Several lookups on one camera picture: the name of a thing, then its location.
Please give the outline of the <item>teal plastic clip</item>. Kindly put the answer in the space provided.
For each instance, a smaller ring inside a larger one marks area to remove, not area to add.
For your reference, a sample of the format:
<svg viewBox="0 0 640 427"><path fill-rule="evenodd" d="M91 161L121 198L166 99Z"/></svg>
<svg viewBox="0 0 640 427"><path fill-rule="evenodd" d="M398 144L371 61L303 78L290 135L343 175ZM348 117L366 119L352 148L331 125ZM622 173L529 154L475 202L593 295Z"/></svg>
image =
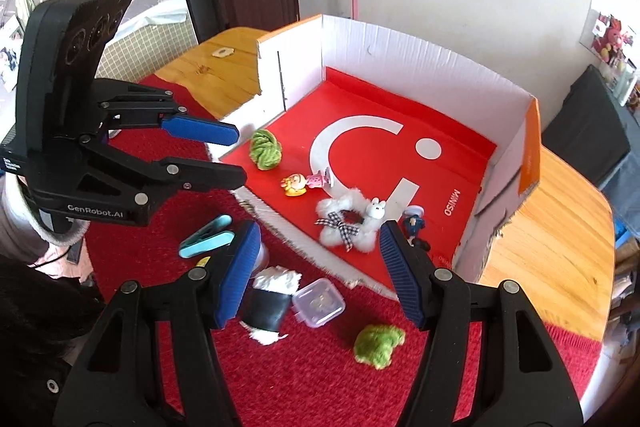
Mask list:
<svg viewBox="0 0 640 427"><path fill-rule="evenodd" d="M182 259L190 259L209 251L227 247L234 239L234 232L230 229L232 218L229 215L219 215L207 225L191 234L179 245L178 254Z"/></svg>

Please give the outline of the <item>white fluffy star plush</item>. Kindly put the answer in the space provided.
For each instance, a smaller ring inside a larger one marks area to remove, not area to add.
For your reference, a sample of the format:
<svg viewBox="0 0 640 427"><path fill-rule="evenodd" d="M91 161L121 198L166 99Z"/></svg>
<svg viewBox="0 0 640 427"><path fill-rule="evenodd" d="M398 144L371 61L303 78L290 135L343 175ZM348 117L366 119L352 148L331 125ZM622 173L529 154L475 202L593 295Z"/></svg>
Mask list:
<svg viewBox="0 0 640 427"><path fill-rule="evenodd" d="M337 198L321 199L316 206L319 242L326 248L343 246L363 254L373 251L386 215L386 200L364 197L350 188Z"/></svg>

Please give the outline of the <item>green scrunchie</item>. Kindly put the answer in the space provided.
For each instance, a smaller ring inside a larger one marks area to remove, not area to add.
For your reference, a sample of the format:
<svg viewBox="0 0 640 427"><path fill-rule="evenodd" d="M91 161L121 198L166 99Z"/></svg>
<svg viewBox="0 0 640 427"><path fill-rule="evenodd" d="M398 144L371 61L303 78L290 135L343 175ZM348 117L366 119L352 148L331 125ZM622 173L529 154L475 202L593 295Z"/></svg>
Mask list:
<svg viewBox="0 0 640 427"><path fill-rule="evenodd" d="M386 369L394 350L402 346L406 333L395 325L367 325L357 336L352 353L358 363Z"/></svg>
<svg viewBox="0 0 640 427"><path fill-rule="evenodd" d="M259 170L271 170L279 166L282 146L269 130L256 130L250 137L250 160Z"/></svg>

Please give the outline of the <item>blue black figurine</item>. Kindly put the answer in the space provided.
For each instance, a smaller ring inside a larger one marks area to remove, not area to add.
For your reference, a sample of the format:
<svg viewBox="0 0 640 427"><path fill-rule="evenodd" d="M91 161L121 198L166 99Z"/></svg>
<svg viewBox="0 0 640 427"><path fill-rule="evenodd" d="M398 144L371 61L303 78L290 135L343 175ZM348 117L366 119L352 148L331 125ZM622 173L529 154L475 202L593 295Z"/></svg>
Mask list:
<svg viewBox="0 0 640 427"><path fill-rule="evenodd" d="M425 227L424 209L421 206L410 205L402 212L401 228L404 230L408 243L428 253L431 250L431 245L419 237Z"/></svg>

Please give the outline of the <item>side table blue cloth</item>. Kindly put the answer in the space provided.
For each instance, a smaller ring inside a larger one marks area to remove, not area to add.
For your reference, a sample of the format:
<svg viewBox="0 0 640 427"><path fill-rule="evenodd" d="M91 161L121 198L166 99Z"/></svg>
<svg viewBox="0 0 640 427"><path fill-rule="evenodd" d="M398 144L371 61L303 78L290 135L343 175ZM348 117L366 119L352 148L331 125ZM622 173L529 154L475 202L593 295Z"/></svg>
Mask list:
<svg viewBox="0 0 640 427"><path fill-rule="evenodd" d="M614 217L639 235L639 124L594 66L570 86L541 141L597 187Z"/></svg>

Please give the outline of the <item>black white cloth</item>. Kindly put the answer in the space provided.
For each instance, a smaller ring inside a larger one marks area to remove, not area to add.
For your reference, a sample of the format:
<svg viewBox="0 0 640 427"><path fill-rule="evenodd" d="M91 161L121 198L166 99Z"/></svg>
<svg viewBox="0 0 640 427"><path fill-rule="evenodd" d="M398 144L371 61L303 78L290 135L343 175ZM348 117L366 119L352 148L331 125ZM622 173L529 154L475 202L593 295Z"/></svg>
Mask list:
<svg viewBox="0 0 640 427"><path fill-rule="evenodd" d="M240 318L250 339L262 346L270 346L285 338L280 334L280 326L301 279L302 274L279 265L255 275Z"/></svg>

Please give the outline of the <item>white round container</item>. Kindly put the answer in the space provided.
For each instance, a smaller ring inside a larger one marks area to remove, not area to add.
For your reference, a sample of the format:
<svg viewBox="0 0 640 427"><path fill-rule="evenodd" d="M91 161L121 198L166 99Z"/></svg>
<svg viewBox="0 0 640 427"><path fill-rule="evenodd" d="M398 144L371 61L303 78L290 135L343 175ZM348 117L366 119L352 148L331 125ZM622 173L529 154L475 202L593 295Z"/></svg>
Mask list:
<svg viewBox="0 0 640 427"><path fill-rule="evenodd" d="M269 265L269 251L264 243L260 244L260 248L258 251L258 255L256 257L252 277L254 277L257 273L266 269Z"/></svg>

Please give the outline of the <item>wall mirror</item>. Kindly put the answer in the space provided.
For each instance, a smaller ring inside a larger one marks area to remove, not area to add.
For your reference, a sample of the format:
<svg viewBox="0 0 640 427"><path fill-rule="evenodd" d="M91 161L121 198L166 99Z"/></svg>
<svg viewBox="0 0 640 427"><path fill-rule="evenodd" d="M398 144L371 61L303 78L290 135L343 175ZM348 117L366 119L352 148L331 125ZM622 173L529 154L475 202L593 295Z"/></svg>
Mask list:
<svg viewBox="0 0 640 427"><path fill-rule="evenodd" d="M579 42L597 59L608 90L620 106L639 84L639 12L636 0L590 0Z"/></svg>

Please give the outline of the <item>pink yellow doll figure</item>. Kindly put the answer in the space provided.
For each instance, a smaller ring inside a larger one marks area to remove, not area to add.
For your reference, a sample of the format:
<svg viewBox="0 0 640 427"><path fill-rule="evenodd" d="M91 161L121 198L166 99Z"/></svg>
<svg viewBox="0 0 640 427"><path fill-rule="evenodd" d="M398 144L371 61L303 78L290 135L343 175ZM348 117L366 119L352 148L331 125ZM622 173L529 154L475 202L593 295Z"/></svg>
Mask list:
<svg viewBox="0 0 640 427"><path fill-rule="evenodd" d="M333 179L329 168L313 174L293 173L280 182L280 187L288 197L304 195L310 188L325 188L332 185Z"/></svg>

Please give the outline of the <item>orange cardboard box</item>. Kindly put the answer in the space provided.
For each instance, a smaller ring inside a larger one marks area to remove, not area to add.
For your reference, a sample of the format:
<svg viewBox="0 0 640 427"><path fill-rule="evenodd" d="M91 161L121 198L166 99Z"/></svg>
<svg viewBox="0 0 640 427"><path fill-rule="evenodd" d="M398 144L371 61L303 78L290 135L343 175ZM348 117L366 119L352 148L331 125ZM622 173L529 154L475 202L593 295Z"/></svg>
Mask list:
<svg viewBox="0 0 640 427"><path fill-rule="evenodd" d="M317 202L350 188L398 219L424 209L433 258L475 282L497 232L540 178L536 98L468 58L402 32L318 15L257 41L260 93L229 116L248 138L267 128L278 167L246 145L215 147L241 165L267 210L316 239ZM293 173L329 168L333 185L288 197Z"/></svg>

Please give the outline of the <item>yellow round cap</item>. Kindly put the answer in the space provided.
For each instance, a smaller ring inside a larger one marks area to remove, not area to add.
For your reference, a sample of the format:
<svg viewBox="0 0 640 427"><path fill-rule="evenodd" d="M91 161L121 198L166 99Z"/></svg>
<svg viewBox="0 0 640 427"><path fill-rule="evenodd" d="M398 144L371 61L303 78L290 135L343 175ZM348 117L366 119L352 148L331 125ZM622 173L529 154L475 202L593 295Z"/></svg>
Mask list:
<svg viewBox="0 0 640 427"><path fill-rule="evenodd" d="M196 264L197 267L205 267L206 263L208 262L208 260L210 259L210 257L204 257L201 260L198 260L198 263Z"/></svg>

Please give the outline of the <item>clear small plastic box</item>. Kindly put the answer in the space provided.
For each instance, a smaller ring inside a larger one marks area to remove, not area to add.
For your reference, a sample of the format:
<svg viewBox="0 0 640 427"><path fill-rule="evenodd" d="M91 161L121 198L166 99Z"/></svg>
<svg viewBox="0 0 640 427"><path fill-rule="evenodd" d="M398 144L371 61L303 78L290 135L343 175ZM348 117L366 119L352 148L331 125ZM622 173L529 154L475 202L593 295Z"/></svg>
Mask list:
<svg viewBox="0 0 640 427"><path fill-rule="evenodd" d="M312 329L335 319L346 309L343 296L328 279L318 279L300 288L292 297L294 317Z"/></svg>

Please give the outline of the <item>pink plush toy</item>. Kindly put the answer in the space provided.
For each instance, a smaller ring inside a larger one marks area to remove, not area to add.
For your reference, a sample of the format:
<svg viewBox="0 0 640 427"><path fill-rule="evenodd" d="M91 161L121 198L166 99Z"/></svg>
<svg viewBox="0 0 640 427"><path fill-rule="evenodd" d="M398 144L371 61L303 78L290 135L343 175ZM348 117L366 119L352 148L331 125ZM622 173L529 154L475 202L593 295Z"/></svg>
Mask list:
<svg viewBox="0 0 640 427"><path fill-rule="evenodd" d="M593 49L597 52L602 62L608 64L620 52L623 44L621 30L622 23L620 20L611 17L604 34L593 41Z"/></svg>

